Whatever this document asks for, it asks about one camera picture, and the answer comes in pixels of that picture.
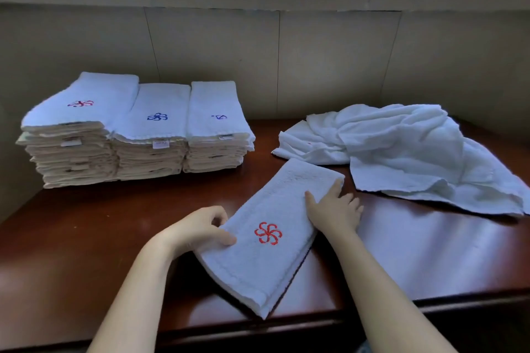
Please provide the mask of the small crumpled white towel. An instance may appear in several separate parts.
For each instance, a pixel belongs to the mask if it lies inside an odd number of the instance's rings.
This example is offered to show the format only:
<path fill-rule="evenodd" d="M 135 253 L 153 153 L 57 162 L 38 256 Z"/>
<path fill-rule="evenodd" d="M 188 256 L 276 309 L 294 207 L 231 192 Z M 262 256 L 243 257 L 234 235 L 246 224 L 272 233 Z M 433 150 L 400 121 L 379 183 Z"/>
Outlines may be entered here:
<path fill-rule="evenodd" d="M 346 146 L 338 137 L 338 112 L 308 115 L 288 130 L 279 133 L 279 146 L 271 154 L 310 164 L 347 165 L 350 163 Z"/>

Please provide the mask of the person's left forearm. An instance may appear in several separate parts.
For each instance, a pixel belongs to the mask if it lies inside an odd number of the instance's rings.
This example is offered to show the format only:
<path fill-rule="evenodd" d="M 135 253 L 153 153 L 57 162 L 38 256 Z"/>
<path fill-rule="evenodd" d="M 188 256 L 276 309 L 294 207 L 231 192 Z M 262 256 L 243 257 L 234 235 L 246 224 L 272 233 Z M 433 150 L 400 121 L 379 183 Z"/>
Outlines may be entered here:
<path fill-rule="evenodd" d="M 181 242 L 154 236 L 134 260 L 86 353 L 154 353 L 166 280 Z"/>

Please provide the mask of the white red-flower towel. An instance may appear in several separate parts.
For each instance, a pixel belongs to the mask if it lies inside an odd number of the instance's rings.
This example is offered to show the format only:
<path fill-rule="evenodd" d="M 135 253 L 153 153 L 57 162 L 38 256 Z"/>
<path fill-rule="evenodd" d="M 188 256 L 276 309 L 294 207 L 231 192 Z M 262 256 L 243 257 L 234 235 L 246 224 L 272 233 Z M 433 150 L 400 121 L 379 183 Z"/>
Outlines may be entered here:
<path fill-rule="evenodd" d="M 230 296 L 266 319 L 308 255 L 317 234 L 306 213 L 306 191 L 319 201 L 345 176 L 296 159 L 288 160 L 221 229 L 236 237 L 194 251 L 206 273 Z"/>

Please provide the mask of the person's right hand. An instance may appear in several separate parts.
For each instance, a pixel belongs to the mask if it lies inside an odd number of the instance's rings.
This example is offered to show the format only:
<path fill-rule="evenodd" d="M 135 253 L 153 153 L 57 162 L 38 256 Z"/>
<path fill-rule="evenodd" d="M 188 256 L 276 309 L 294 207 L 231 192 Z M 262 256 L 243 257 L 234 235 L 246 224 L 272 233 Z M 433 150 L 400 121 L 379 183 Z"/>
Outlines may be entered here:
<path fill-rule="evenodd" d="M 326 238 L 334 239 L 343 234 L 356 233 L 359 223 L 352 222 L 352 205 L 362 205 L 361 200 L 355 196 L 349 205 L 340 201 L 343 180 L 337 179 L 327 193 L 316 201 L 319 212 L 316 218 L 309 218 L 312 225 Z"/>

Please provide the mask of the large crumpled white towel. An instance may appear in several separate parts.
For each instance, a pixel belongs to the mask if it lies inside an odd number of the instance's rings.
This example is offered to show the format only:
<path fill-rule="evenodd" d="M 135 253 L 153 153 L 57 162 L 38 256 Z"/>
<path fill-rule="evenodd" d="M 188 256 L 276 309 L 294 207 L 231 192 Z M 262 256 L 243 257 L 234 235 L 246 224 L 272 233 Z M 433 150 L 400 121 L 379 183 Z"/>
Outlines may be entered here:
<path fill-rule="evenodd" d="M 350 159 L 356 188 L 485 215 L 530 215 L 530 187 L 439 105 L 352 105 L 308 115 Z"/>

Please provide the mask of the towel stack with blue flower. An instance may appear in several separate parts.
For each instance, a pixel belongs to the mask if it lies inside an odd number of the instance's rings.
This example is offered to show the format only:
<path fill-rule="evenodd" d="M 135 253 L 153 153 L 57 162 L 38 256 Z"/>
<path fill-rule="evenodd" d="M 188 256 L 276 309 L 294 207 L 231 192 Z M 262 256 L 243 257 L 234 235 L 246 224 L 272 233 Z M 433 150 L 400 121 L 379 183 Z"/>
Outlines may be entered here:
<path fill-rule="evenodd" d="M 178 175 L 188 152 L 191 86 L 145 83 L 131 110 L 112 132 L 118 157 L 116 179 L 144 180 Z"/>

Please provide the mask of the towel stack with red print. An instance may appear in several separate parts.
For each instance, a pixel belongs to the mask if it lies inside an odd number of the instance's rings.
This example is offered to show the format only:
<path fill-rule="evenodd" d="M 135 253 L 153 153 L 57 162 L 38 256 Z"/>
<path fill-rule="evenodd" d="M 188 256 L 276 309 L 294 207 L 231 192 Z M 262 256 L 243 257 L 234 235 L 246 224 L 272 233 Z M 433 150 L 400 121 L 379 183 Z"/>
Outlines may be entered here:
<path fill-rule="evenodd" d="M 16 143 L 30 155 L 43 189 L 116 180 L 111 136 L 138 91 L 137 75 L 82 72 L 25 114 Z"/>

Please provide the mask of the person's right forearm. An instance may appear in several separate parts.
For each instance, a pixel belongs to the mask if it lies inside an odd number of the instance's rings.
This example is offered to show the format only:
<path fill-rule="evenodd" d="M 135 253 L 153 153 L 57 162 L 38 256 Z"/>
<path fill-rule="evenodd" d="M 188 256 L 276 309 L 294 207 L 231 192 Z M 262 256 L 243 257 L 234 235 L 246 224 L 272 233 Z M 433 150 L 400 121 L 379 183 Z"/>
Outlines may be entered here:
<path fill-rule="evenodd" d="M 325 233 L 373 353 L 458 353 L 352 229 Z"/>

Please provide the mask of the person's left hand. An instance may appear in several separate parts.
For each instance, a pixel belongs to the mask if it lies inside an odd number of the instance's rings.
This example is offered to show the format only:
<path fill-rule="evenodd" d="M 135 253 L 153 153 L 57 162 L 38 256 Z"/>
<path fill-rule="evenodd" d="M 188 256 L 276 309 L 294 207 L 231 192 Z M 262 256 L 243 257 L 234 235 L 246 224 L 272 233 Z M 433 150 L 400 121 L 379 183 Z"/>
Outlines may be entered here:
<path fill-rule="evenodd" d="M 166 260 L 200 247 L 200 238 L 206 228 L 222 228 L 228 221 L 226 210 L 220 206 L 200 208 L 163 229 L 153 237 L 157 254 Z"/>

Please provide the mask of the towel stack with small blue mark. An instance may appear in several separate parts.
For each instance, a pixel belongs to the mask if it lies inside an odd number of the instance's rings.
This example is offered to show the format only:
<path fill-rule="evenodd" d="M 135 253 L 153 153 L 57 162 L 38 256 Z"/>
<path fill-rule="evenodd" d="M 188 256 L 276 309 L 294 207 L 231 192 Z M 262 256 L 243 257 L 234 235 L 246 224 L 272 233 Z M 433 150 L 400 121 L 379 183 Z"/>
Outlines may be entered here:
<path fill-rule="evenodd" d="M 255 150 L 234 81 L 191 83 L 186 140 L 185 173 L 235 169 Z"/>

